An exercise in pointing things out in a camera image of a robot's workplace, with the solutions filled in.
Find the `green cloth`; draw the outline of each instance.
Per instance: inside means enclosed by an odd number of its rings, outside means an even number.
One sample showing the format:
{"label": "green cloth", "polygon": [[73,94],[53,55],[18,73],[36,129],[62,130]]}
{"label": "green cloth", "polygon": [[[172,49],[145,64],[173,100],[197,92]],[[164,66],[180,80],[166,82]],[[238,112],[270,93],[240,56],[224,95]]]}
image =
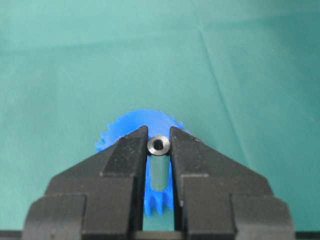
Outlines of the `green cloth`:
{"label": "green cloth", "polygon": [[3,0],[0,229],[147,108],[265,175],[296,229],[319,231],[319,26],[318,0]]}

